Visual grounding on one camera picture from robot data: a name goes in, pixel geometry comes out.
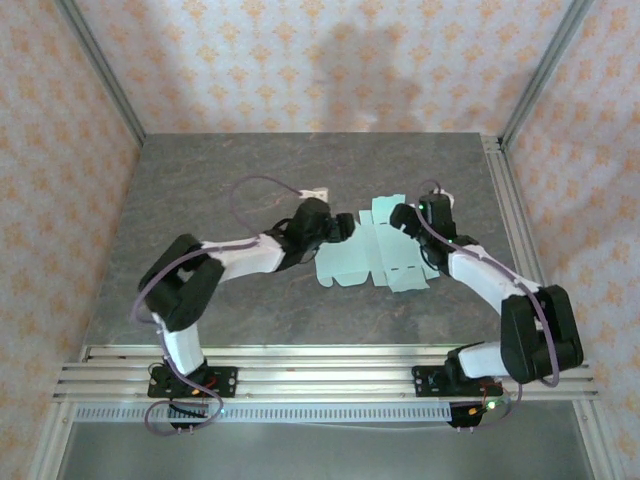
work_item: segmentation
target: gray marble surface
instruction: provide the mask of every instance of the gray marble surface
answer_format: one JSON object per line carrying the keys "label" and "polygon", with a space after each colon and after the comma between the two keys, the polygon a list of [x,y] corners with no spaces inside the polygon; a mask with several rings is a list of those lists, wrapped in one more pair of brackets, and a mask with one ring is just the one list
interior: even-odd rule
{"label": "gray marble surface", "polygon": [[[176,236],[250,236],[229,213],[230,185],[247,174],[300,188],[328,187],[332,211],[369,209],[372,197],[438,179],[456,196],[458,231],[513,266],[479,135],[322,133],[152,135],[142,150],[87,332],[87,344],[156,344],[129,323],[142,275]],[[295,196],[257,180],[241,187],[240,212],[259,230],[290,216]],[[221,285],[199,321],[203,345],[466,343],[498,338],[497,314],[466,286],[440,277],[422,291],[366,284],[320,286],[312,263]]]}

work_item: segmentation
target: black mounting bracket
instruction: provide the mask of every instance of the black mounting bracket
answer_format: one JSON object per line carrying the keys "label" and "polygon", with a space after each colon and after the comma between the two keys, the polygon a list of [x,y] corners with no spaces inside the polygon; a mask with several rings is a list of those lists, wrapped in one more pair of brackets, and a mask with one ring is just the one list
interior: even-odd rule
{"label": "black mounting bracket", "polygon": [[[208,395],[195,391],[177,378],[166,364],[158,364],[150,370],[149,398],[202,398]],[[203,363],[197,370],[187,376],[189,380],[213,390],[222,398],[236,396],[238,386],[237,367],[215,367]]]}
{"label": "black mounting bracket", "polygon": [[502,388],[492,385],[491,377],[452,381],[445,366],[416,366],[411,369],[416,397],[482,397],[487,389],[488,397],[499,397]]}

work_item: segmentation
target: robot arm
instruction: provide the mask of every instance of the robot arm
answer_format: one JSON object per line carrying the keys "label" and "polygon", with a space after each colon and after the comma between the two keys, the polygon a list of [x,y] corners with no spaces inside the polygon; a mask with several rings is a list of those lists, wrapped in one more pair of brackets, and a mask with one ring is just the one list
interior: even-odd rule
{"label": "robot arm", "polygon": [[493,266],[497,262],[476,240],[457,234],[448,195],[429,193],[420,198],[419,209],[434,232],[472,255],[435,238],[410,205],[396,206],[390,224],[418,241],[429,265],[470,287],[501,319],[500,342],[478,343],[449,353],[445,364],[447,378],[443,380],[453,390],[457,385],[473,383],[473,379],[481,377],[511,376],[523,384],[552,373],[549,347],[536,327],[539,319],[524,287],[539,301],[549,323],[559,370],[582,363],[582,346],[564,289],[557,285],[542,287],[508,269],[515,281],[506,278],[504,271]]}
{"label": "robot arm", "polygon": [[350,214],[332,217],[329,205],[308,198],[292,219],[278,222],[257,240],[213,243],[199,242],[189,234],[178,237],[142,278],[139,290],[171,262],[196,250],[207,251],[171,271],[145,298],[179,372],[197,377],[197,371],[206,368],[197,320],[220,283],[253,273],[286,270],[323,242],[345,241],[354,229]]}

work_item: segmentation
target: aluminum frame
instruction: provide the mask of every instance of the aluminum frame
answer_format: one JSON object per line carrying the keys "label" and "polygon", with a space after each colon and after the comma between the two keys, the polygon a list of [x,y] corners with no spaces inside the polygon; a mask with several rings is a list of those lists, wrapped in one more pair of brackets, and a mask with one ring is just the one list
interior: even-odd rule
{"label": "aluminum frame", "polygon": [[124,89],[118,81],[118,78],[113,73],[109,62],[107,61],[107,57],[102,52],[102,49],[91,32],[91,28],[82,15],[80,8],[76,4],[75,0],[55,0],[55,2],[61,15],[65,18],[69,27],[76,35],[78,43],[80,43],[80,46],[91,62],[96,75],[102,81],[102,84],[111,97],[111,100],[113,100],[115,107],[118,109],[118,112],[120,112],[120,115],[131,132],[131,135],[138,146],[142,148],[147,135],[144,130],[144,126],[131,106]]}
{"label": "aluminum frame", "polygon": [[[500,211],[517,270],[544,282],[531,228],[517,182],[496,137],[482,137]],[[392,402],[411,406],[414,396],[410,368],[441,365],[455,345],[386,346],[227,346],[205,348],[213,364],[240,367],[238,405],[281,405],[287,402]],[[91,402],[150,403],[146,398],[147,366],[160,358],[150,346],[85,346],[78,362],[65,364],[29,478],[56,478],[78,405]],[[506,379],[507,389],[515,388]],[[589,364],[561,373],[560,385],[525,385],[523,401],[572,402],[591,469],[597,479],[622,479],[613,435]]]}
{"label": "aluminum frame", "polygon": [[533,110],[538,98],[540,98],[542,90],[544,90],[544,86],[571,43],[574,34],[582,25],[582,21],[593,1],[594,0],[573,0],[571,5],[569,5],[547,50],[540,59],[538,67],[531,76],[520,100],[518,100],[516,107],[511,113],[511,117],[509,117],[507,121],[507,125],[501,135],[502,147],[505,151],[509,150],[522,124]]}

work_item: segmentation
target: wallpaper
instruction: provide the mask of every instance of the wallpaper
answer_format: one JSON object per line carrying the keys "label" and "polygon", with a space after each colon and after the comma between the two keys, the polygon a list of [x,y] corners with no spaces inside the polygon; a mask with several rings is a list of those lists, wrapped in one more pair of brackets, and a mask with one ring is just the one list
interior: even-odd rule
{"label": "wallpaper", "polygon": [[149,133],[498,134],[569,0],[80,0]]}
{"label": "wallpaper", "polygon": [[640,478],[640,16],[593,4],[513,161],[554,282],[571,294],[629,477]]}
{"label": "wallpaper", "polygon": [[77,358],[137,147],[52,0],[0,2],[0,465]]}

